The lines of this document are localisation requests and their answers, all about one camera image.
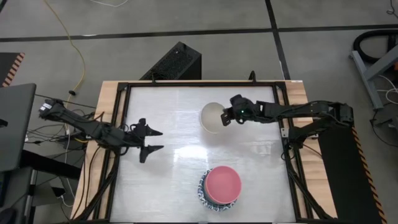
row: white table surface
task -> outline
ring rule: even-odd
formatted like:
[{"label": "white table surface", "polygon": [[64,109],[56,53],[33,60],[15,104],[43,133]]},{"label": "white table surface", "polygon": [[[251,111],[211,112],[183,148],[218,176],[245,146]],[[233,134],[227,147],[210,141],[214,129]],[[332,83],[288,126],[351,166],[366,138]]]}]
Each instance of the white table surface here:
[{"label": "white table surface", "polygon": [[[111,222],[293,222],[294,211],[277,123],[232,122],[219,134],[200,125],[200,111],[210,102],[230,107],[236,94],[274,102],[271,87],[135,87],[126,124],[146,118],[163,132],[146,144],[163,145],[139,163],[139,150],[121,158]],[[202,174],[212,167],[234,168],[242,192],[223,212],[198,199]]]}]

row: orange and black striped edge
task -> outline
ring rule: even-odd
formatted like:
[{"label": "orange and black striped edge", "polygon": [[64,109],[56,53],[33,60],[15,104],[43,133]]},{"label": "orange and black striped edge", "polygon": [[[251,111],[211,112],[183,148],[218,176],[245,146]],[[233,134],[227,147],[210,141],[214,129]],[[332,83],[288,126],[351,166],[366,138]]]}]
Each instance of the orange and black striped edge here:
[{"label": "orange and black striped edge", "polygon": [[15,77],[15,75],[16,75],[16,73],[17,73],[17,70],[18,70],[19,66],[21,65],[22,60],[24,59],[24,57],[25,57],[25,53],[20,53],[20,54],[15,58],[15,61],[14,61],[14,63],[12,64],[12,66],[11,66],[11,68],[10,68],[10,71],[9,71],[8,74],[7,74],[6,79],[5,79],[4,82],[2,83],[2,86],[3,86],[3,87],[7,87],[7,86],[11,85],[11,82],[12,82],[12,80],[14,79],[14,77]]},{"label": "orange and black striped edge", "polygon": [[379,200],[379,196],[377,195],[377,191],[376,191],[376,188],[374,186],[374,183],[373,183],[373,180],[372,180],[372,176],[371,176],[371,171],[369,170],[368,163],[366,162],[365,155],[364,155],[364,153],[362,151],[361,143],[359,142],[359,137],[358,137],[358,134],[357,134],[357,132],[355,130],[355,127],[352,128],[352,132],[354,134],[354,139],[356,141],[356,147],[358,148],[359,155],[361,156],[363,168],[365,169],[365,174],[366,174],[366,176],[368,178],[369,185],[370,185],[370,188],[371,188],[372,193],[373,193],[374,203],[376,204],[376,207],[379,210],[381,223],[382,224],[387,224],[386,216],[384,215],[383,207],[381,206],[381,202]]}]

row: black panel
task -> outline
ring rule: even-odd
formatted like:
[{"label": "black panel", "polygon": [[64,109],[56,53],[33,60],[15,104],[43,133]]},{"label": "black panel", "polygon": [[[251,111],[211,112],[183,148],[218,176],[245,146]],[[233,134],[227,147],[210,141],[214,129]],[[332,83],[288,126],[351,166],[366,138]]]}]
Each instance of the black panel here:
[{"label": "black panel", "polygon": [[201,53],[178,42],[140,80],[201,80]]},{"label": "black panel", "polygon": [[35,84],[0,88],[0,119],[8,122],[6,127],[0,128],[1,172],[20,165],[35,91]]},{"label": "black panel", "polygon": [[382,224],[351,128],[319,136],[337,216],[355,224]]},{"label": "black panel", "polygon": [[8,182],[10,181],[10,172],[0,172],[0,208],[4,204]]},{"label": "black panel", "polygon": [[7,78],[7,75],[14,64],[19,53],[0,53],[0,86]]}]

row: black cable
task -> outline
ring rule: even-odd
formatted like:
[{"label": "black cable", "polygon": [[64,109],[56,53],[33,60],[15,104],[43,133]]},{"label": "black cable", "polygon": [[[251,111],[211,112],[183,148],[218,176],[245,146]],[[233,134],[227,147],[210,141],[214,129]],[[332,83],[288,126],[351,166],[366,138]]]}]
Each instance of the black cable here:
[{"label": "black cable", "polygon": [[86,113],[85,113],[82,109],[74,109],[74,110],[71,110],[71,111],[72,111],[72,112],[80,111],[80,112],[83,113],[83,116],[86,116]]},{"label": "black cable", "polygon": [[375,58],[375,57],[372,57],[372,56],[369,56],[369,55],[365,54],[365,52],[361,48],[361,42],[364,39],[367,39],[367,38],[370,38],[370,37],[390,36],[390,35],[398,35],[398,30],[386,29],[386,30],[371,30],[371,31],[367,31],[367,32],[359,35],[357,38],[355,38],[354,43],[353,43],[353,49],[356,50],[359,53],[359,56],[361,56],[361,58],[362,58],[362,60],[364,62],[376,63],[380,58]]},{"label": "black cable", "polygon": [[35,128],[35,129],[31,129],[30,131],[37,131],[37,130],[40,130],[42,128],[53,127],[53,126],[61,126],[61,125],[63,125],[63,124],[49,124],[49,125],[45,125],[45,126],[41,126],[41,127]]},{"label": "black cable", "polygon": [[[40,94],[35,94],[35,96],[39,96],[39,97],[43,97],[43,98],[47,98],[47,99],[54,99],[54,97],[44,96],[44,95],[40,95]],[[74,105],[78,105],[78,106],[85,106],[85,107],[88,107],[88,108],[96,109],[94,106],[83,105],[83,104],[74,103],[74,102],[66,101],[66,100],[61,100],[61,101],[63,101],[64,103],[70,103],[70,104],[74,104]]]},{"label": "black cable", "polygon": [[123,153],[120,153],[120,156],[124,156],[127,154],[127,152],[129,151],[130,147],[126,147],[126,150]]},{"label": "black cable", "polygon": [[100,200],[101,200],[103,194],[105,193],[106,189],[108,188],[108,186],[112,183],[112,181],[118,175],[118,167],[119,167],[119,162],[120,162],[119,149],[113,150],[113,152],[115,153],[115,160],[112,165],[111,171],[109,172],[108,176],[105,178],[105,181],[103,182],[102,186],[100,186],[98,188],[97,193],[91,199],[91,202],[88,204],[88,206],[74,220],[77,220],[77,221],[78,220],[87,220],[87,218],[90,216],[90,214],[94,210],[95,206],[100,202]]},{"label": "black cable", "polygon": [[30,132],[32,132],[32,133],[39,133],[39,134],[45,135],[45,136],[47,136],[47,137],[49,138],[49,137],[52,136],[53,134],[50,134],[50,133],[43,133],[43,132],[38,131],[38,130],[39,130],[39,129],[42,129],[42,128],[49,127],[49,126],[62,126],[62,125],[63,125],[63,124],[46,125],[46,126],[42,126],[42,127],[36,128],[36,129],[28,129],[28,131],[30,131]]},{"label": "black cable", "polygon": [[[280,158],[281,158],[283,161],[286,161],[285,158],[283,157],[284,154],[285,154],[285,151],[282,152],[282,154],[280,155]],[[296,154],[293,153],[293,156],[290,157],[289,160],[292,160],[292,159],[294,159],[295,157],[296,157]]]},{"label": "black cable", "polygon": [[50,159],[55,159],[55,158],[58,158],[58,157],[60,157],[60,156],[63,156],[63,155],[65,155],[65,154],[68,154],[69,152],[75,152],[75,151],[80,151],[80,150],[70,150],[70,149],[68,149],[68,151],[67,152],[63,152],[63,153],[61,153],[61,154],[59,154],[59,155],[56,155],[56,156],[54,156],[54,157],[51,157]]},{"label": "black cable", "polygon": [[66,214],[65,211],[63,210],[62,205],[63,205],[63,203],[60,203],[62,213],[63,213],[63,215],[65,216],[65,218],[69,221],[70,219],[68,218],[67,214]]},{"label": "black cable", "polygon": [[36,132],[33,132],[33,131],[29,131],[29,130],[27,130],[27,132],[28,132],[28,133],[31,133],[31,134],[35,134],[35,135],[40,136],[40,137],[44,137],[44,138],[52,138],[51,136],[44,135],[44,134],[41,134],[41,133],[36,133]]},{"label": "black cable", "polygon": [[315,152],[316,154],[318,154],[321,158],[322,158],[322,154],[320,154],[318,151],[316,151],[315,149],[311,148],[310,146],[303,144],[303,146],[307,147],[309,150],[312,150],[313,152]]},{"label": "black cable", "polygon": [[49,139],[46,139],[44,141],[34,141],[34,142],[25,142],[25,143],[33,143],[33,144],[40,144],[42,142],[46,142],[46,141],[52,141],[53,139],[58,139],[58,138],[62,138],[63,136],[58,136],[58,134],[64,129],[65,127],[62,126],[61,129],[55,133],[53,136],[51,136]]},{"label": "black cable", "polygon": [[36,140],[36,141],[33,141],[33,142],[25,142],[25,143],[28,143],[28,144],[30,144],[30,143],[34,143],[34,144],[35,144],[37,141],[38,141],[38,142],[45,142],[45,141],[46,141],[46,139],[40,138],[40,137],[37,137],[37,136],[28,136],[28,138],[29,138],[29,139],[35,138],[35,139],[40,139],[40,140],[41,140],[41,141]]},{"label": "black cable", "polygon": [[92,167],[91,165],[93,165],[93,160],[94,160],[95,155],[97,154],[99,149],[100,149],[100,146],[98,146],[97,150],[94,152],[93,157],[91,158],[91,161],[90,161],[90,165],[88,166],[88,181],[87,181],[87,194],[86,194],[85,207],[87,207],[88,192],[90,190],[90,174],[91,174],[91,167]]},{"label": "black cable", "polygon": [[318,215],[319,218],[321,219],[332,219],[331,216],[329,216],[323,209],[322,207],[318,204],[318,202],[314,199],[314,197],[311,195],[311,193],[308,191],[305,185],[301,182],[299,175],[296,173],[296,171],[293,168],[292,165],[292,159],[295,157],[295,154],[293,157],[291,157],[289,160],[285,160],[282,158],[282,155],[280,155],[280,158],[287,163],[287,173],[288,175],[293,179],[295,184],[299,187],[300,191],[302,192],[303,196],[308,200],[312,208],[314,209],[315,213]]},{"label": "black cable", "polygon": [[388,15],[394,15],[398,19],[398,15],[396,14],[396,9],[392,5],[392,0],[390,0],[390,7],[391,7],[391,9],[387,10],[386,13]]},{"label": "black cable", "polygon": [[83,201],[83,197],[84,197],[84,193],[85,193],[85,186],[86,186],[86,160],[83,160],[83,190],[81,191],[81,198],[80,198],[80,202],[79,205],[76,208],[75,213],[72,216],[72,220],[75,219],[75,216],[77,214],[77,212],[79,211],[80,205]]},{"label": "black cable", "polygon": [[371,120],[369,120],[370,123],[371,123],[371,126],[372,126],[373,133],[376,135],[376,137],[377,137],[378,139],[380,139],[380,141],[384,142],[384,143],[387,144],[388,146],[398,147],[398,146],[396,146],[396,145],[394,145],[394,144],[390,144],[390,143],[386,142],[385,140],[383,140],[382,138],[380,138],[380,136],[377,134],[376,130],[374,129],[374,121],[376,120],[376,119],[374,119],[374,118],[376,117],[376,115],[377,115],[378,112],[379,112],[379,111],[376,110],[376,111],[374,112],[373,118],[372,118]]}]

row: wooden table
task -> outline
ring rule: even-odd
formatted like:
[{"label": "wooden table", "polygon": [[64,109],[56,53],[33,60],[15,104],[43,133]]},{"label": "wooden table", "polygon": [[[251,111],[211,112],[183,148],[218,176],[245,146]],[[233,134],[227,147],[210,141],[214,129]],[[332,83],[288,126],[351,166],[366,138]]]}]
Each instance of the wooden table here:
[{"label": "wooden table", "polygon": [[[103,121],[110,122],[113,114],[113,107],[114,107],[114,101],[116,99],[116,90],[118,87],[119,82],[149,82],[149,81],[105,81],[103,82],[101,92],[99,94],[99,100],[96,108],[96,114],[95,116],[97,117],[100,115],[102,112],[104,112],[103,116]],[[184,81],[163,81],[163,82],[184,82]],[[206,81],[206,80],[198,80],[198,82],[225,82],[225,80],[222,81]],[[251,81],[229,81],[229,82],[251,82]],[[275,80],[269,80],[269,81],[258,81],[258,82],[275,82]],[[304,104],[307,103],[307,95],[305,93],[304,89],[304,84],[302,81],[285,81],[286,88],[287,88],[287,94],[289,97],[289,103],[292,104]],[[278,92],[279,95],[279,100],[280,103],[283,103],[283,97],[282,97],[282,92]],[[122,93],[121,96],[121,103],[119,104],[119,111],[118,111],[118,117],[116,120],[116,125],[118,126],[121,120],[121,114],[123,110],[123,102],[124,102],[124,93]],[[305,126],[309,123],[312,122],[312,118],[295,118],[294,119],[294,125],[301,127]],[[307,139],[305,141],[305,144],[314,150],[320,152],[318,140],[314,139]],[[75,203],[73,204],[73,210],[72,210],[72,215],[76,212],[78,205],[80,203],[80,199],[82,198],[83,195],[83,200],[81,203],[80,208],[77,211],[76,216],[78,216],[83,210],[84,210],[84,204],[85,204],[85,199],[86,199],[86,190],[87,190],[87,183],[88,183],[88,171],[89,171],[89,164],[91,161],[91,158],[93,157],[94,152],[98,148],[97,143],[95,141],[90,141],[88,143],[88,147],[86,150],[86,166],[85,170],[82,169],[82,173],[80,176],[80,181],[79,185],[76,191],[76,200]],[[92,168],[91,168],[91,174],[90,174],[90,189],[88,191],[88,202],[91,201],[92,197],[95,195],[95,193],[98,190],[98,185],[100,182],[100,176],[101,176],[101,170],[103,166],[103,160],[104,160],[104,153],[105,150],[99,150],[97,154],[95,155],[95,158],[93,159],[92,163]],[[333,203],[333,199],[331,196],[331,191],[329,187],[329,182],[328,178],[326,176],[326,170],[325,166],[323,164],[322,158],[311,150],[307,149],[304,147],[303,149],[300,150],[300,155],[302,159],[302,164],[303,164],[303,169],[304,169],[304,174],[305,178],[307,181],[307,187],[311,194],[314,196],[314,198],[317,200],[317,202],[323,207],[323,209],[331,216],[337,217],[336,216],[336,210],[335,210],[335,204]],[[85,173],[86,176],[86,181],[85,181],[85,192],[83,192],[83,172]],[[106,213],[106,204],[107,204],[107,199],[108,199],[108,194],[109,194],[109,189],[105,192],[103,195],[103,199],[101,201],[101,210],[99,213],[99,218],[104,218],[105,213]],[[298,202],[299,202],[299,207],[300,207],[300,213],[302,217],[307,217],[307,214],[305,212],[305,206],[304,206],[304,200],[303,196],[300,192],[300,190],[297,188],[297,195],[298,195]]]}]

